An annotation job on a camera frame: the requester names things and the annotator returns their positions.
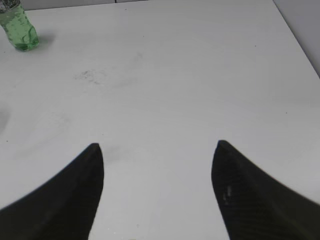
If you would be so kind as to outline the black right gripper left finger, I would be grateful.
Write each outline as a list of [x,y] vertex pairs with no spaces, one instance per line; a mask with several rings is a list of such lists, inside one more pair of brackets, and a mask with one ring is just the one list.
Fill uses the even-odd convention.
[[90,144],[46,183],[0,210],[2,240],[87,240],[104,187],[104,160]]

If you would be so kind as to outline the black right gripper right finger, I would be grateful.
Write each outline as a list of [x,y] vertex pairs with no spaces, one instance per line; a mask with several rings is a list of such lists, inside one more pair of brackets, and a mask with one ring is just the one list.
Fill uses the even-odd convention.
[[217,142],[211,181],[229,239],[320,238],[320,205],[274,179],[226,140]]

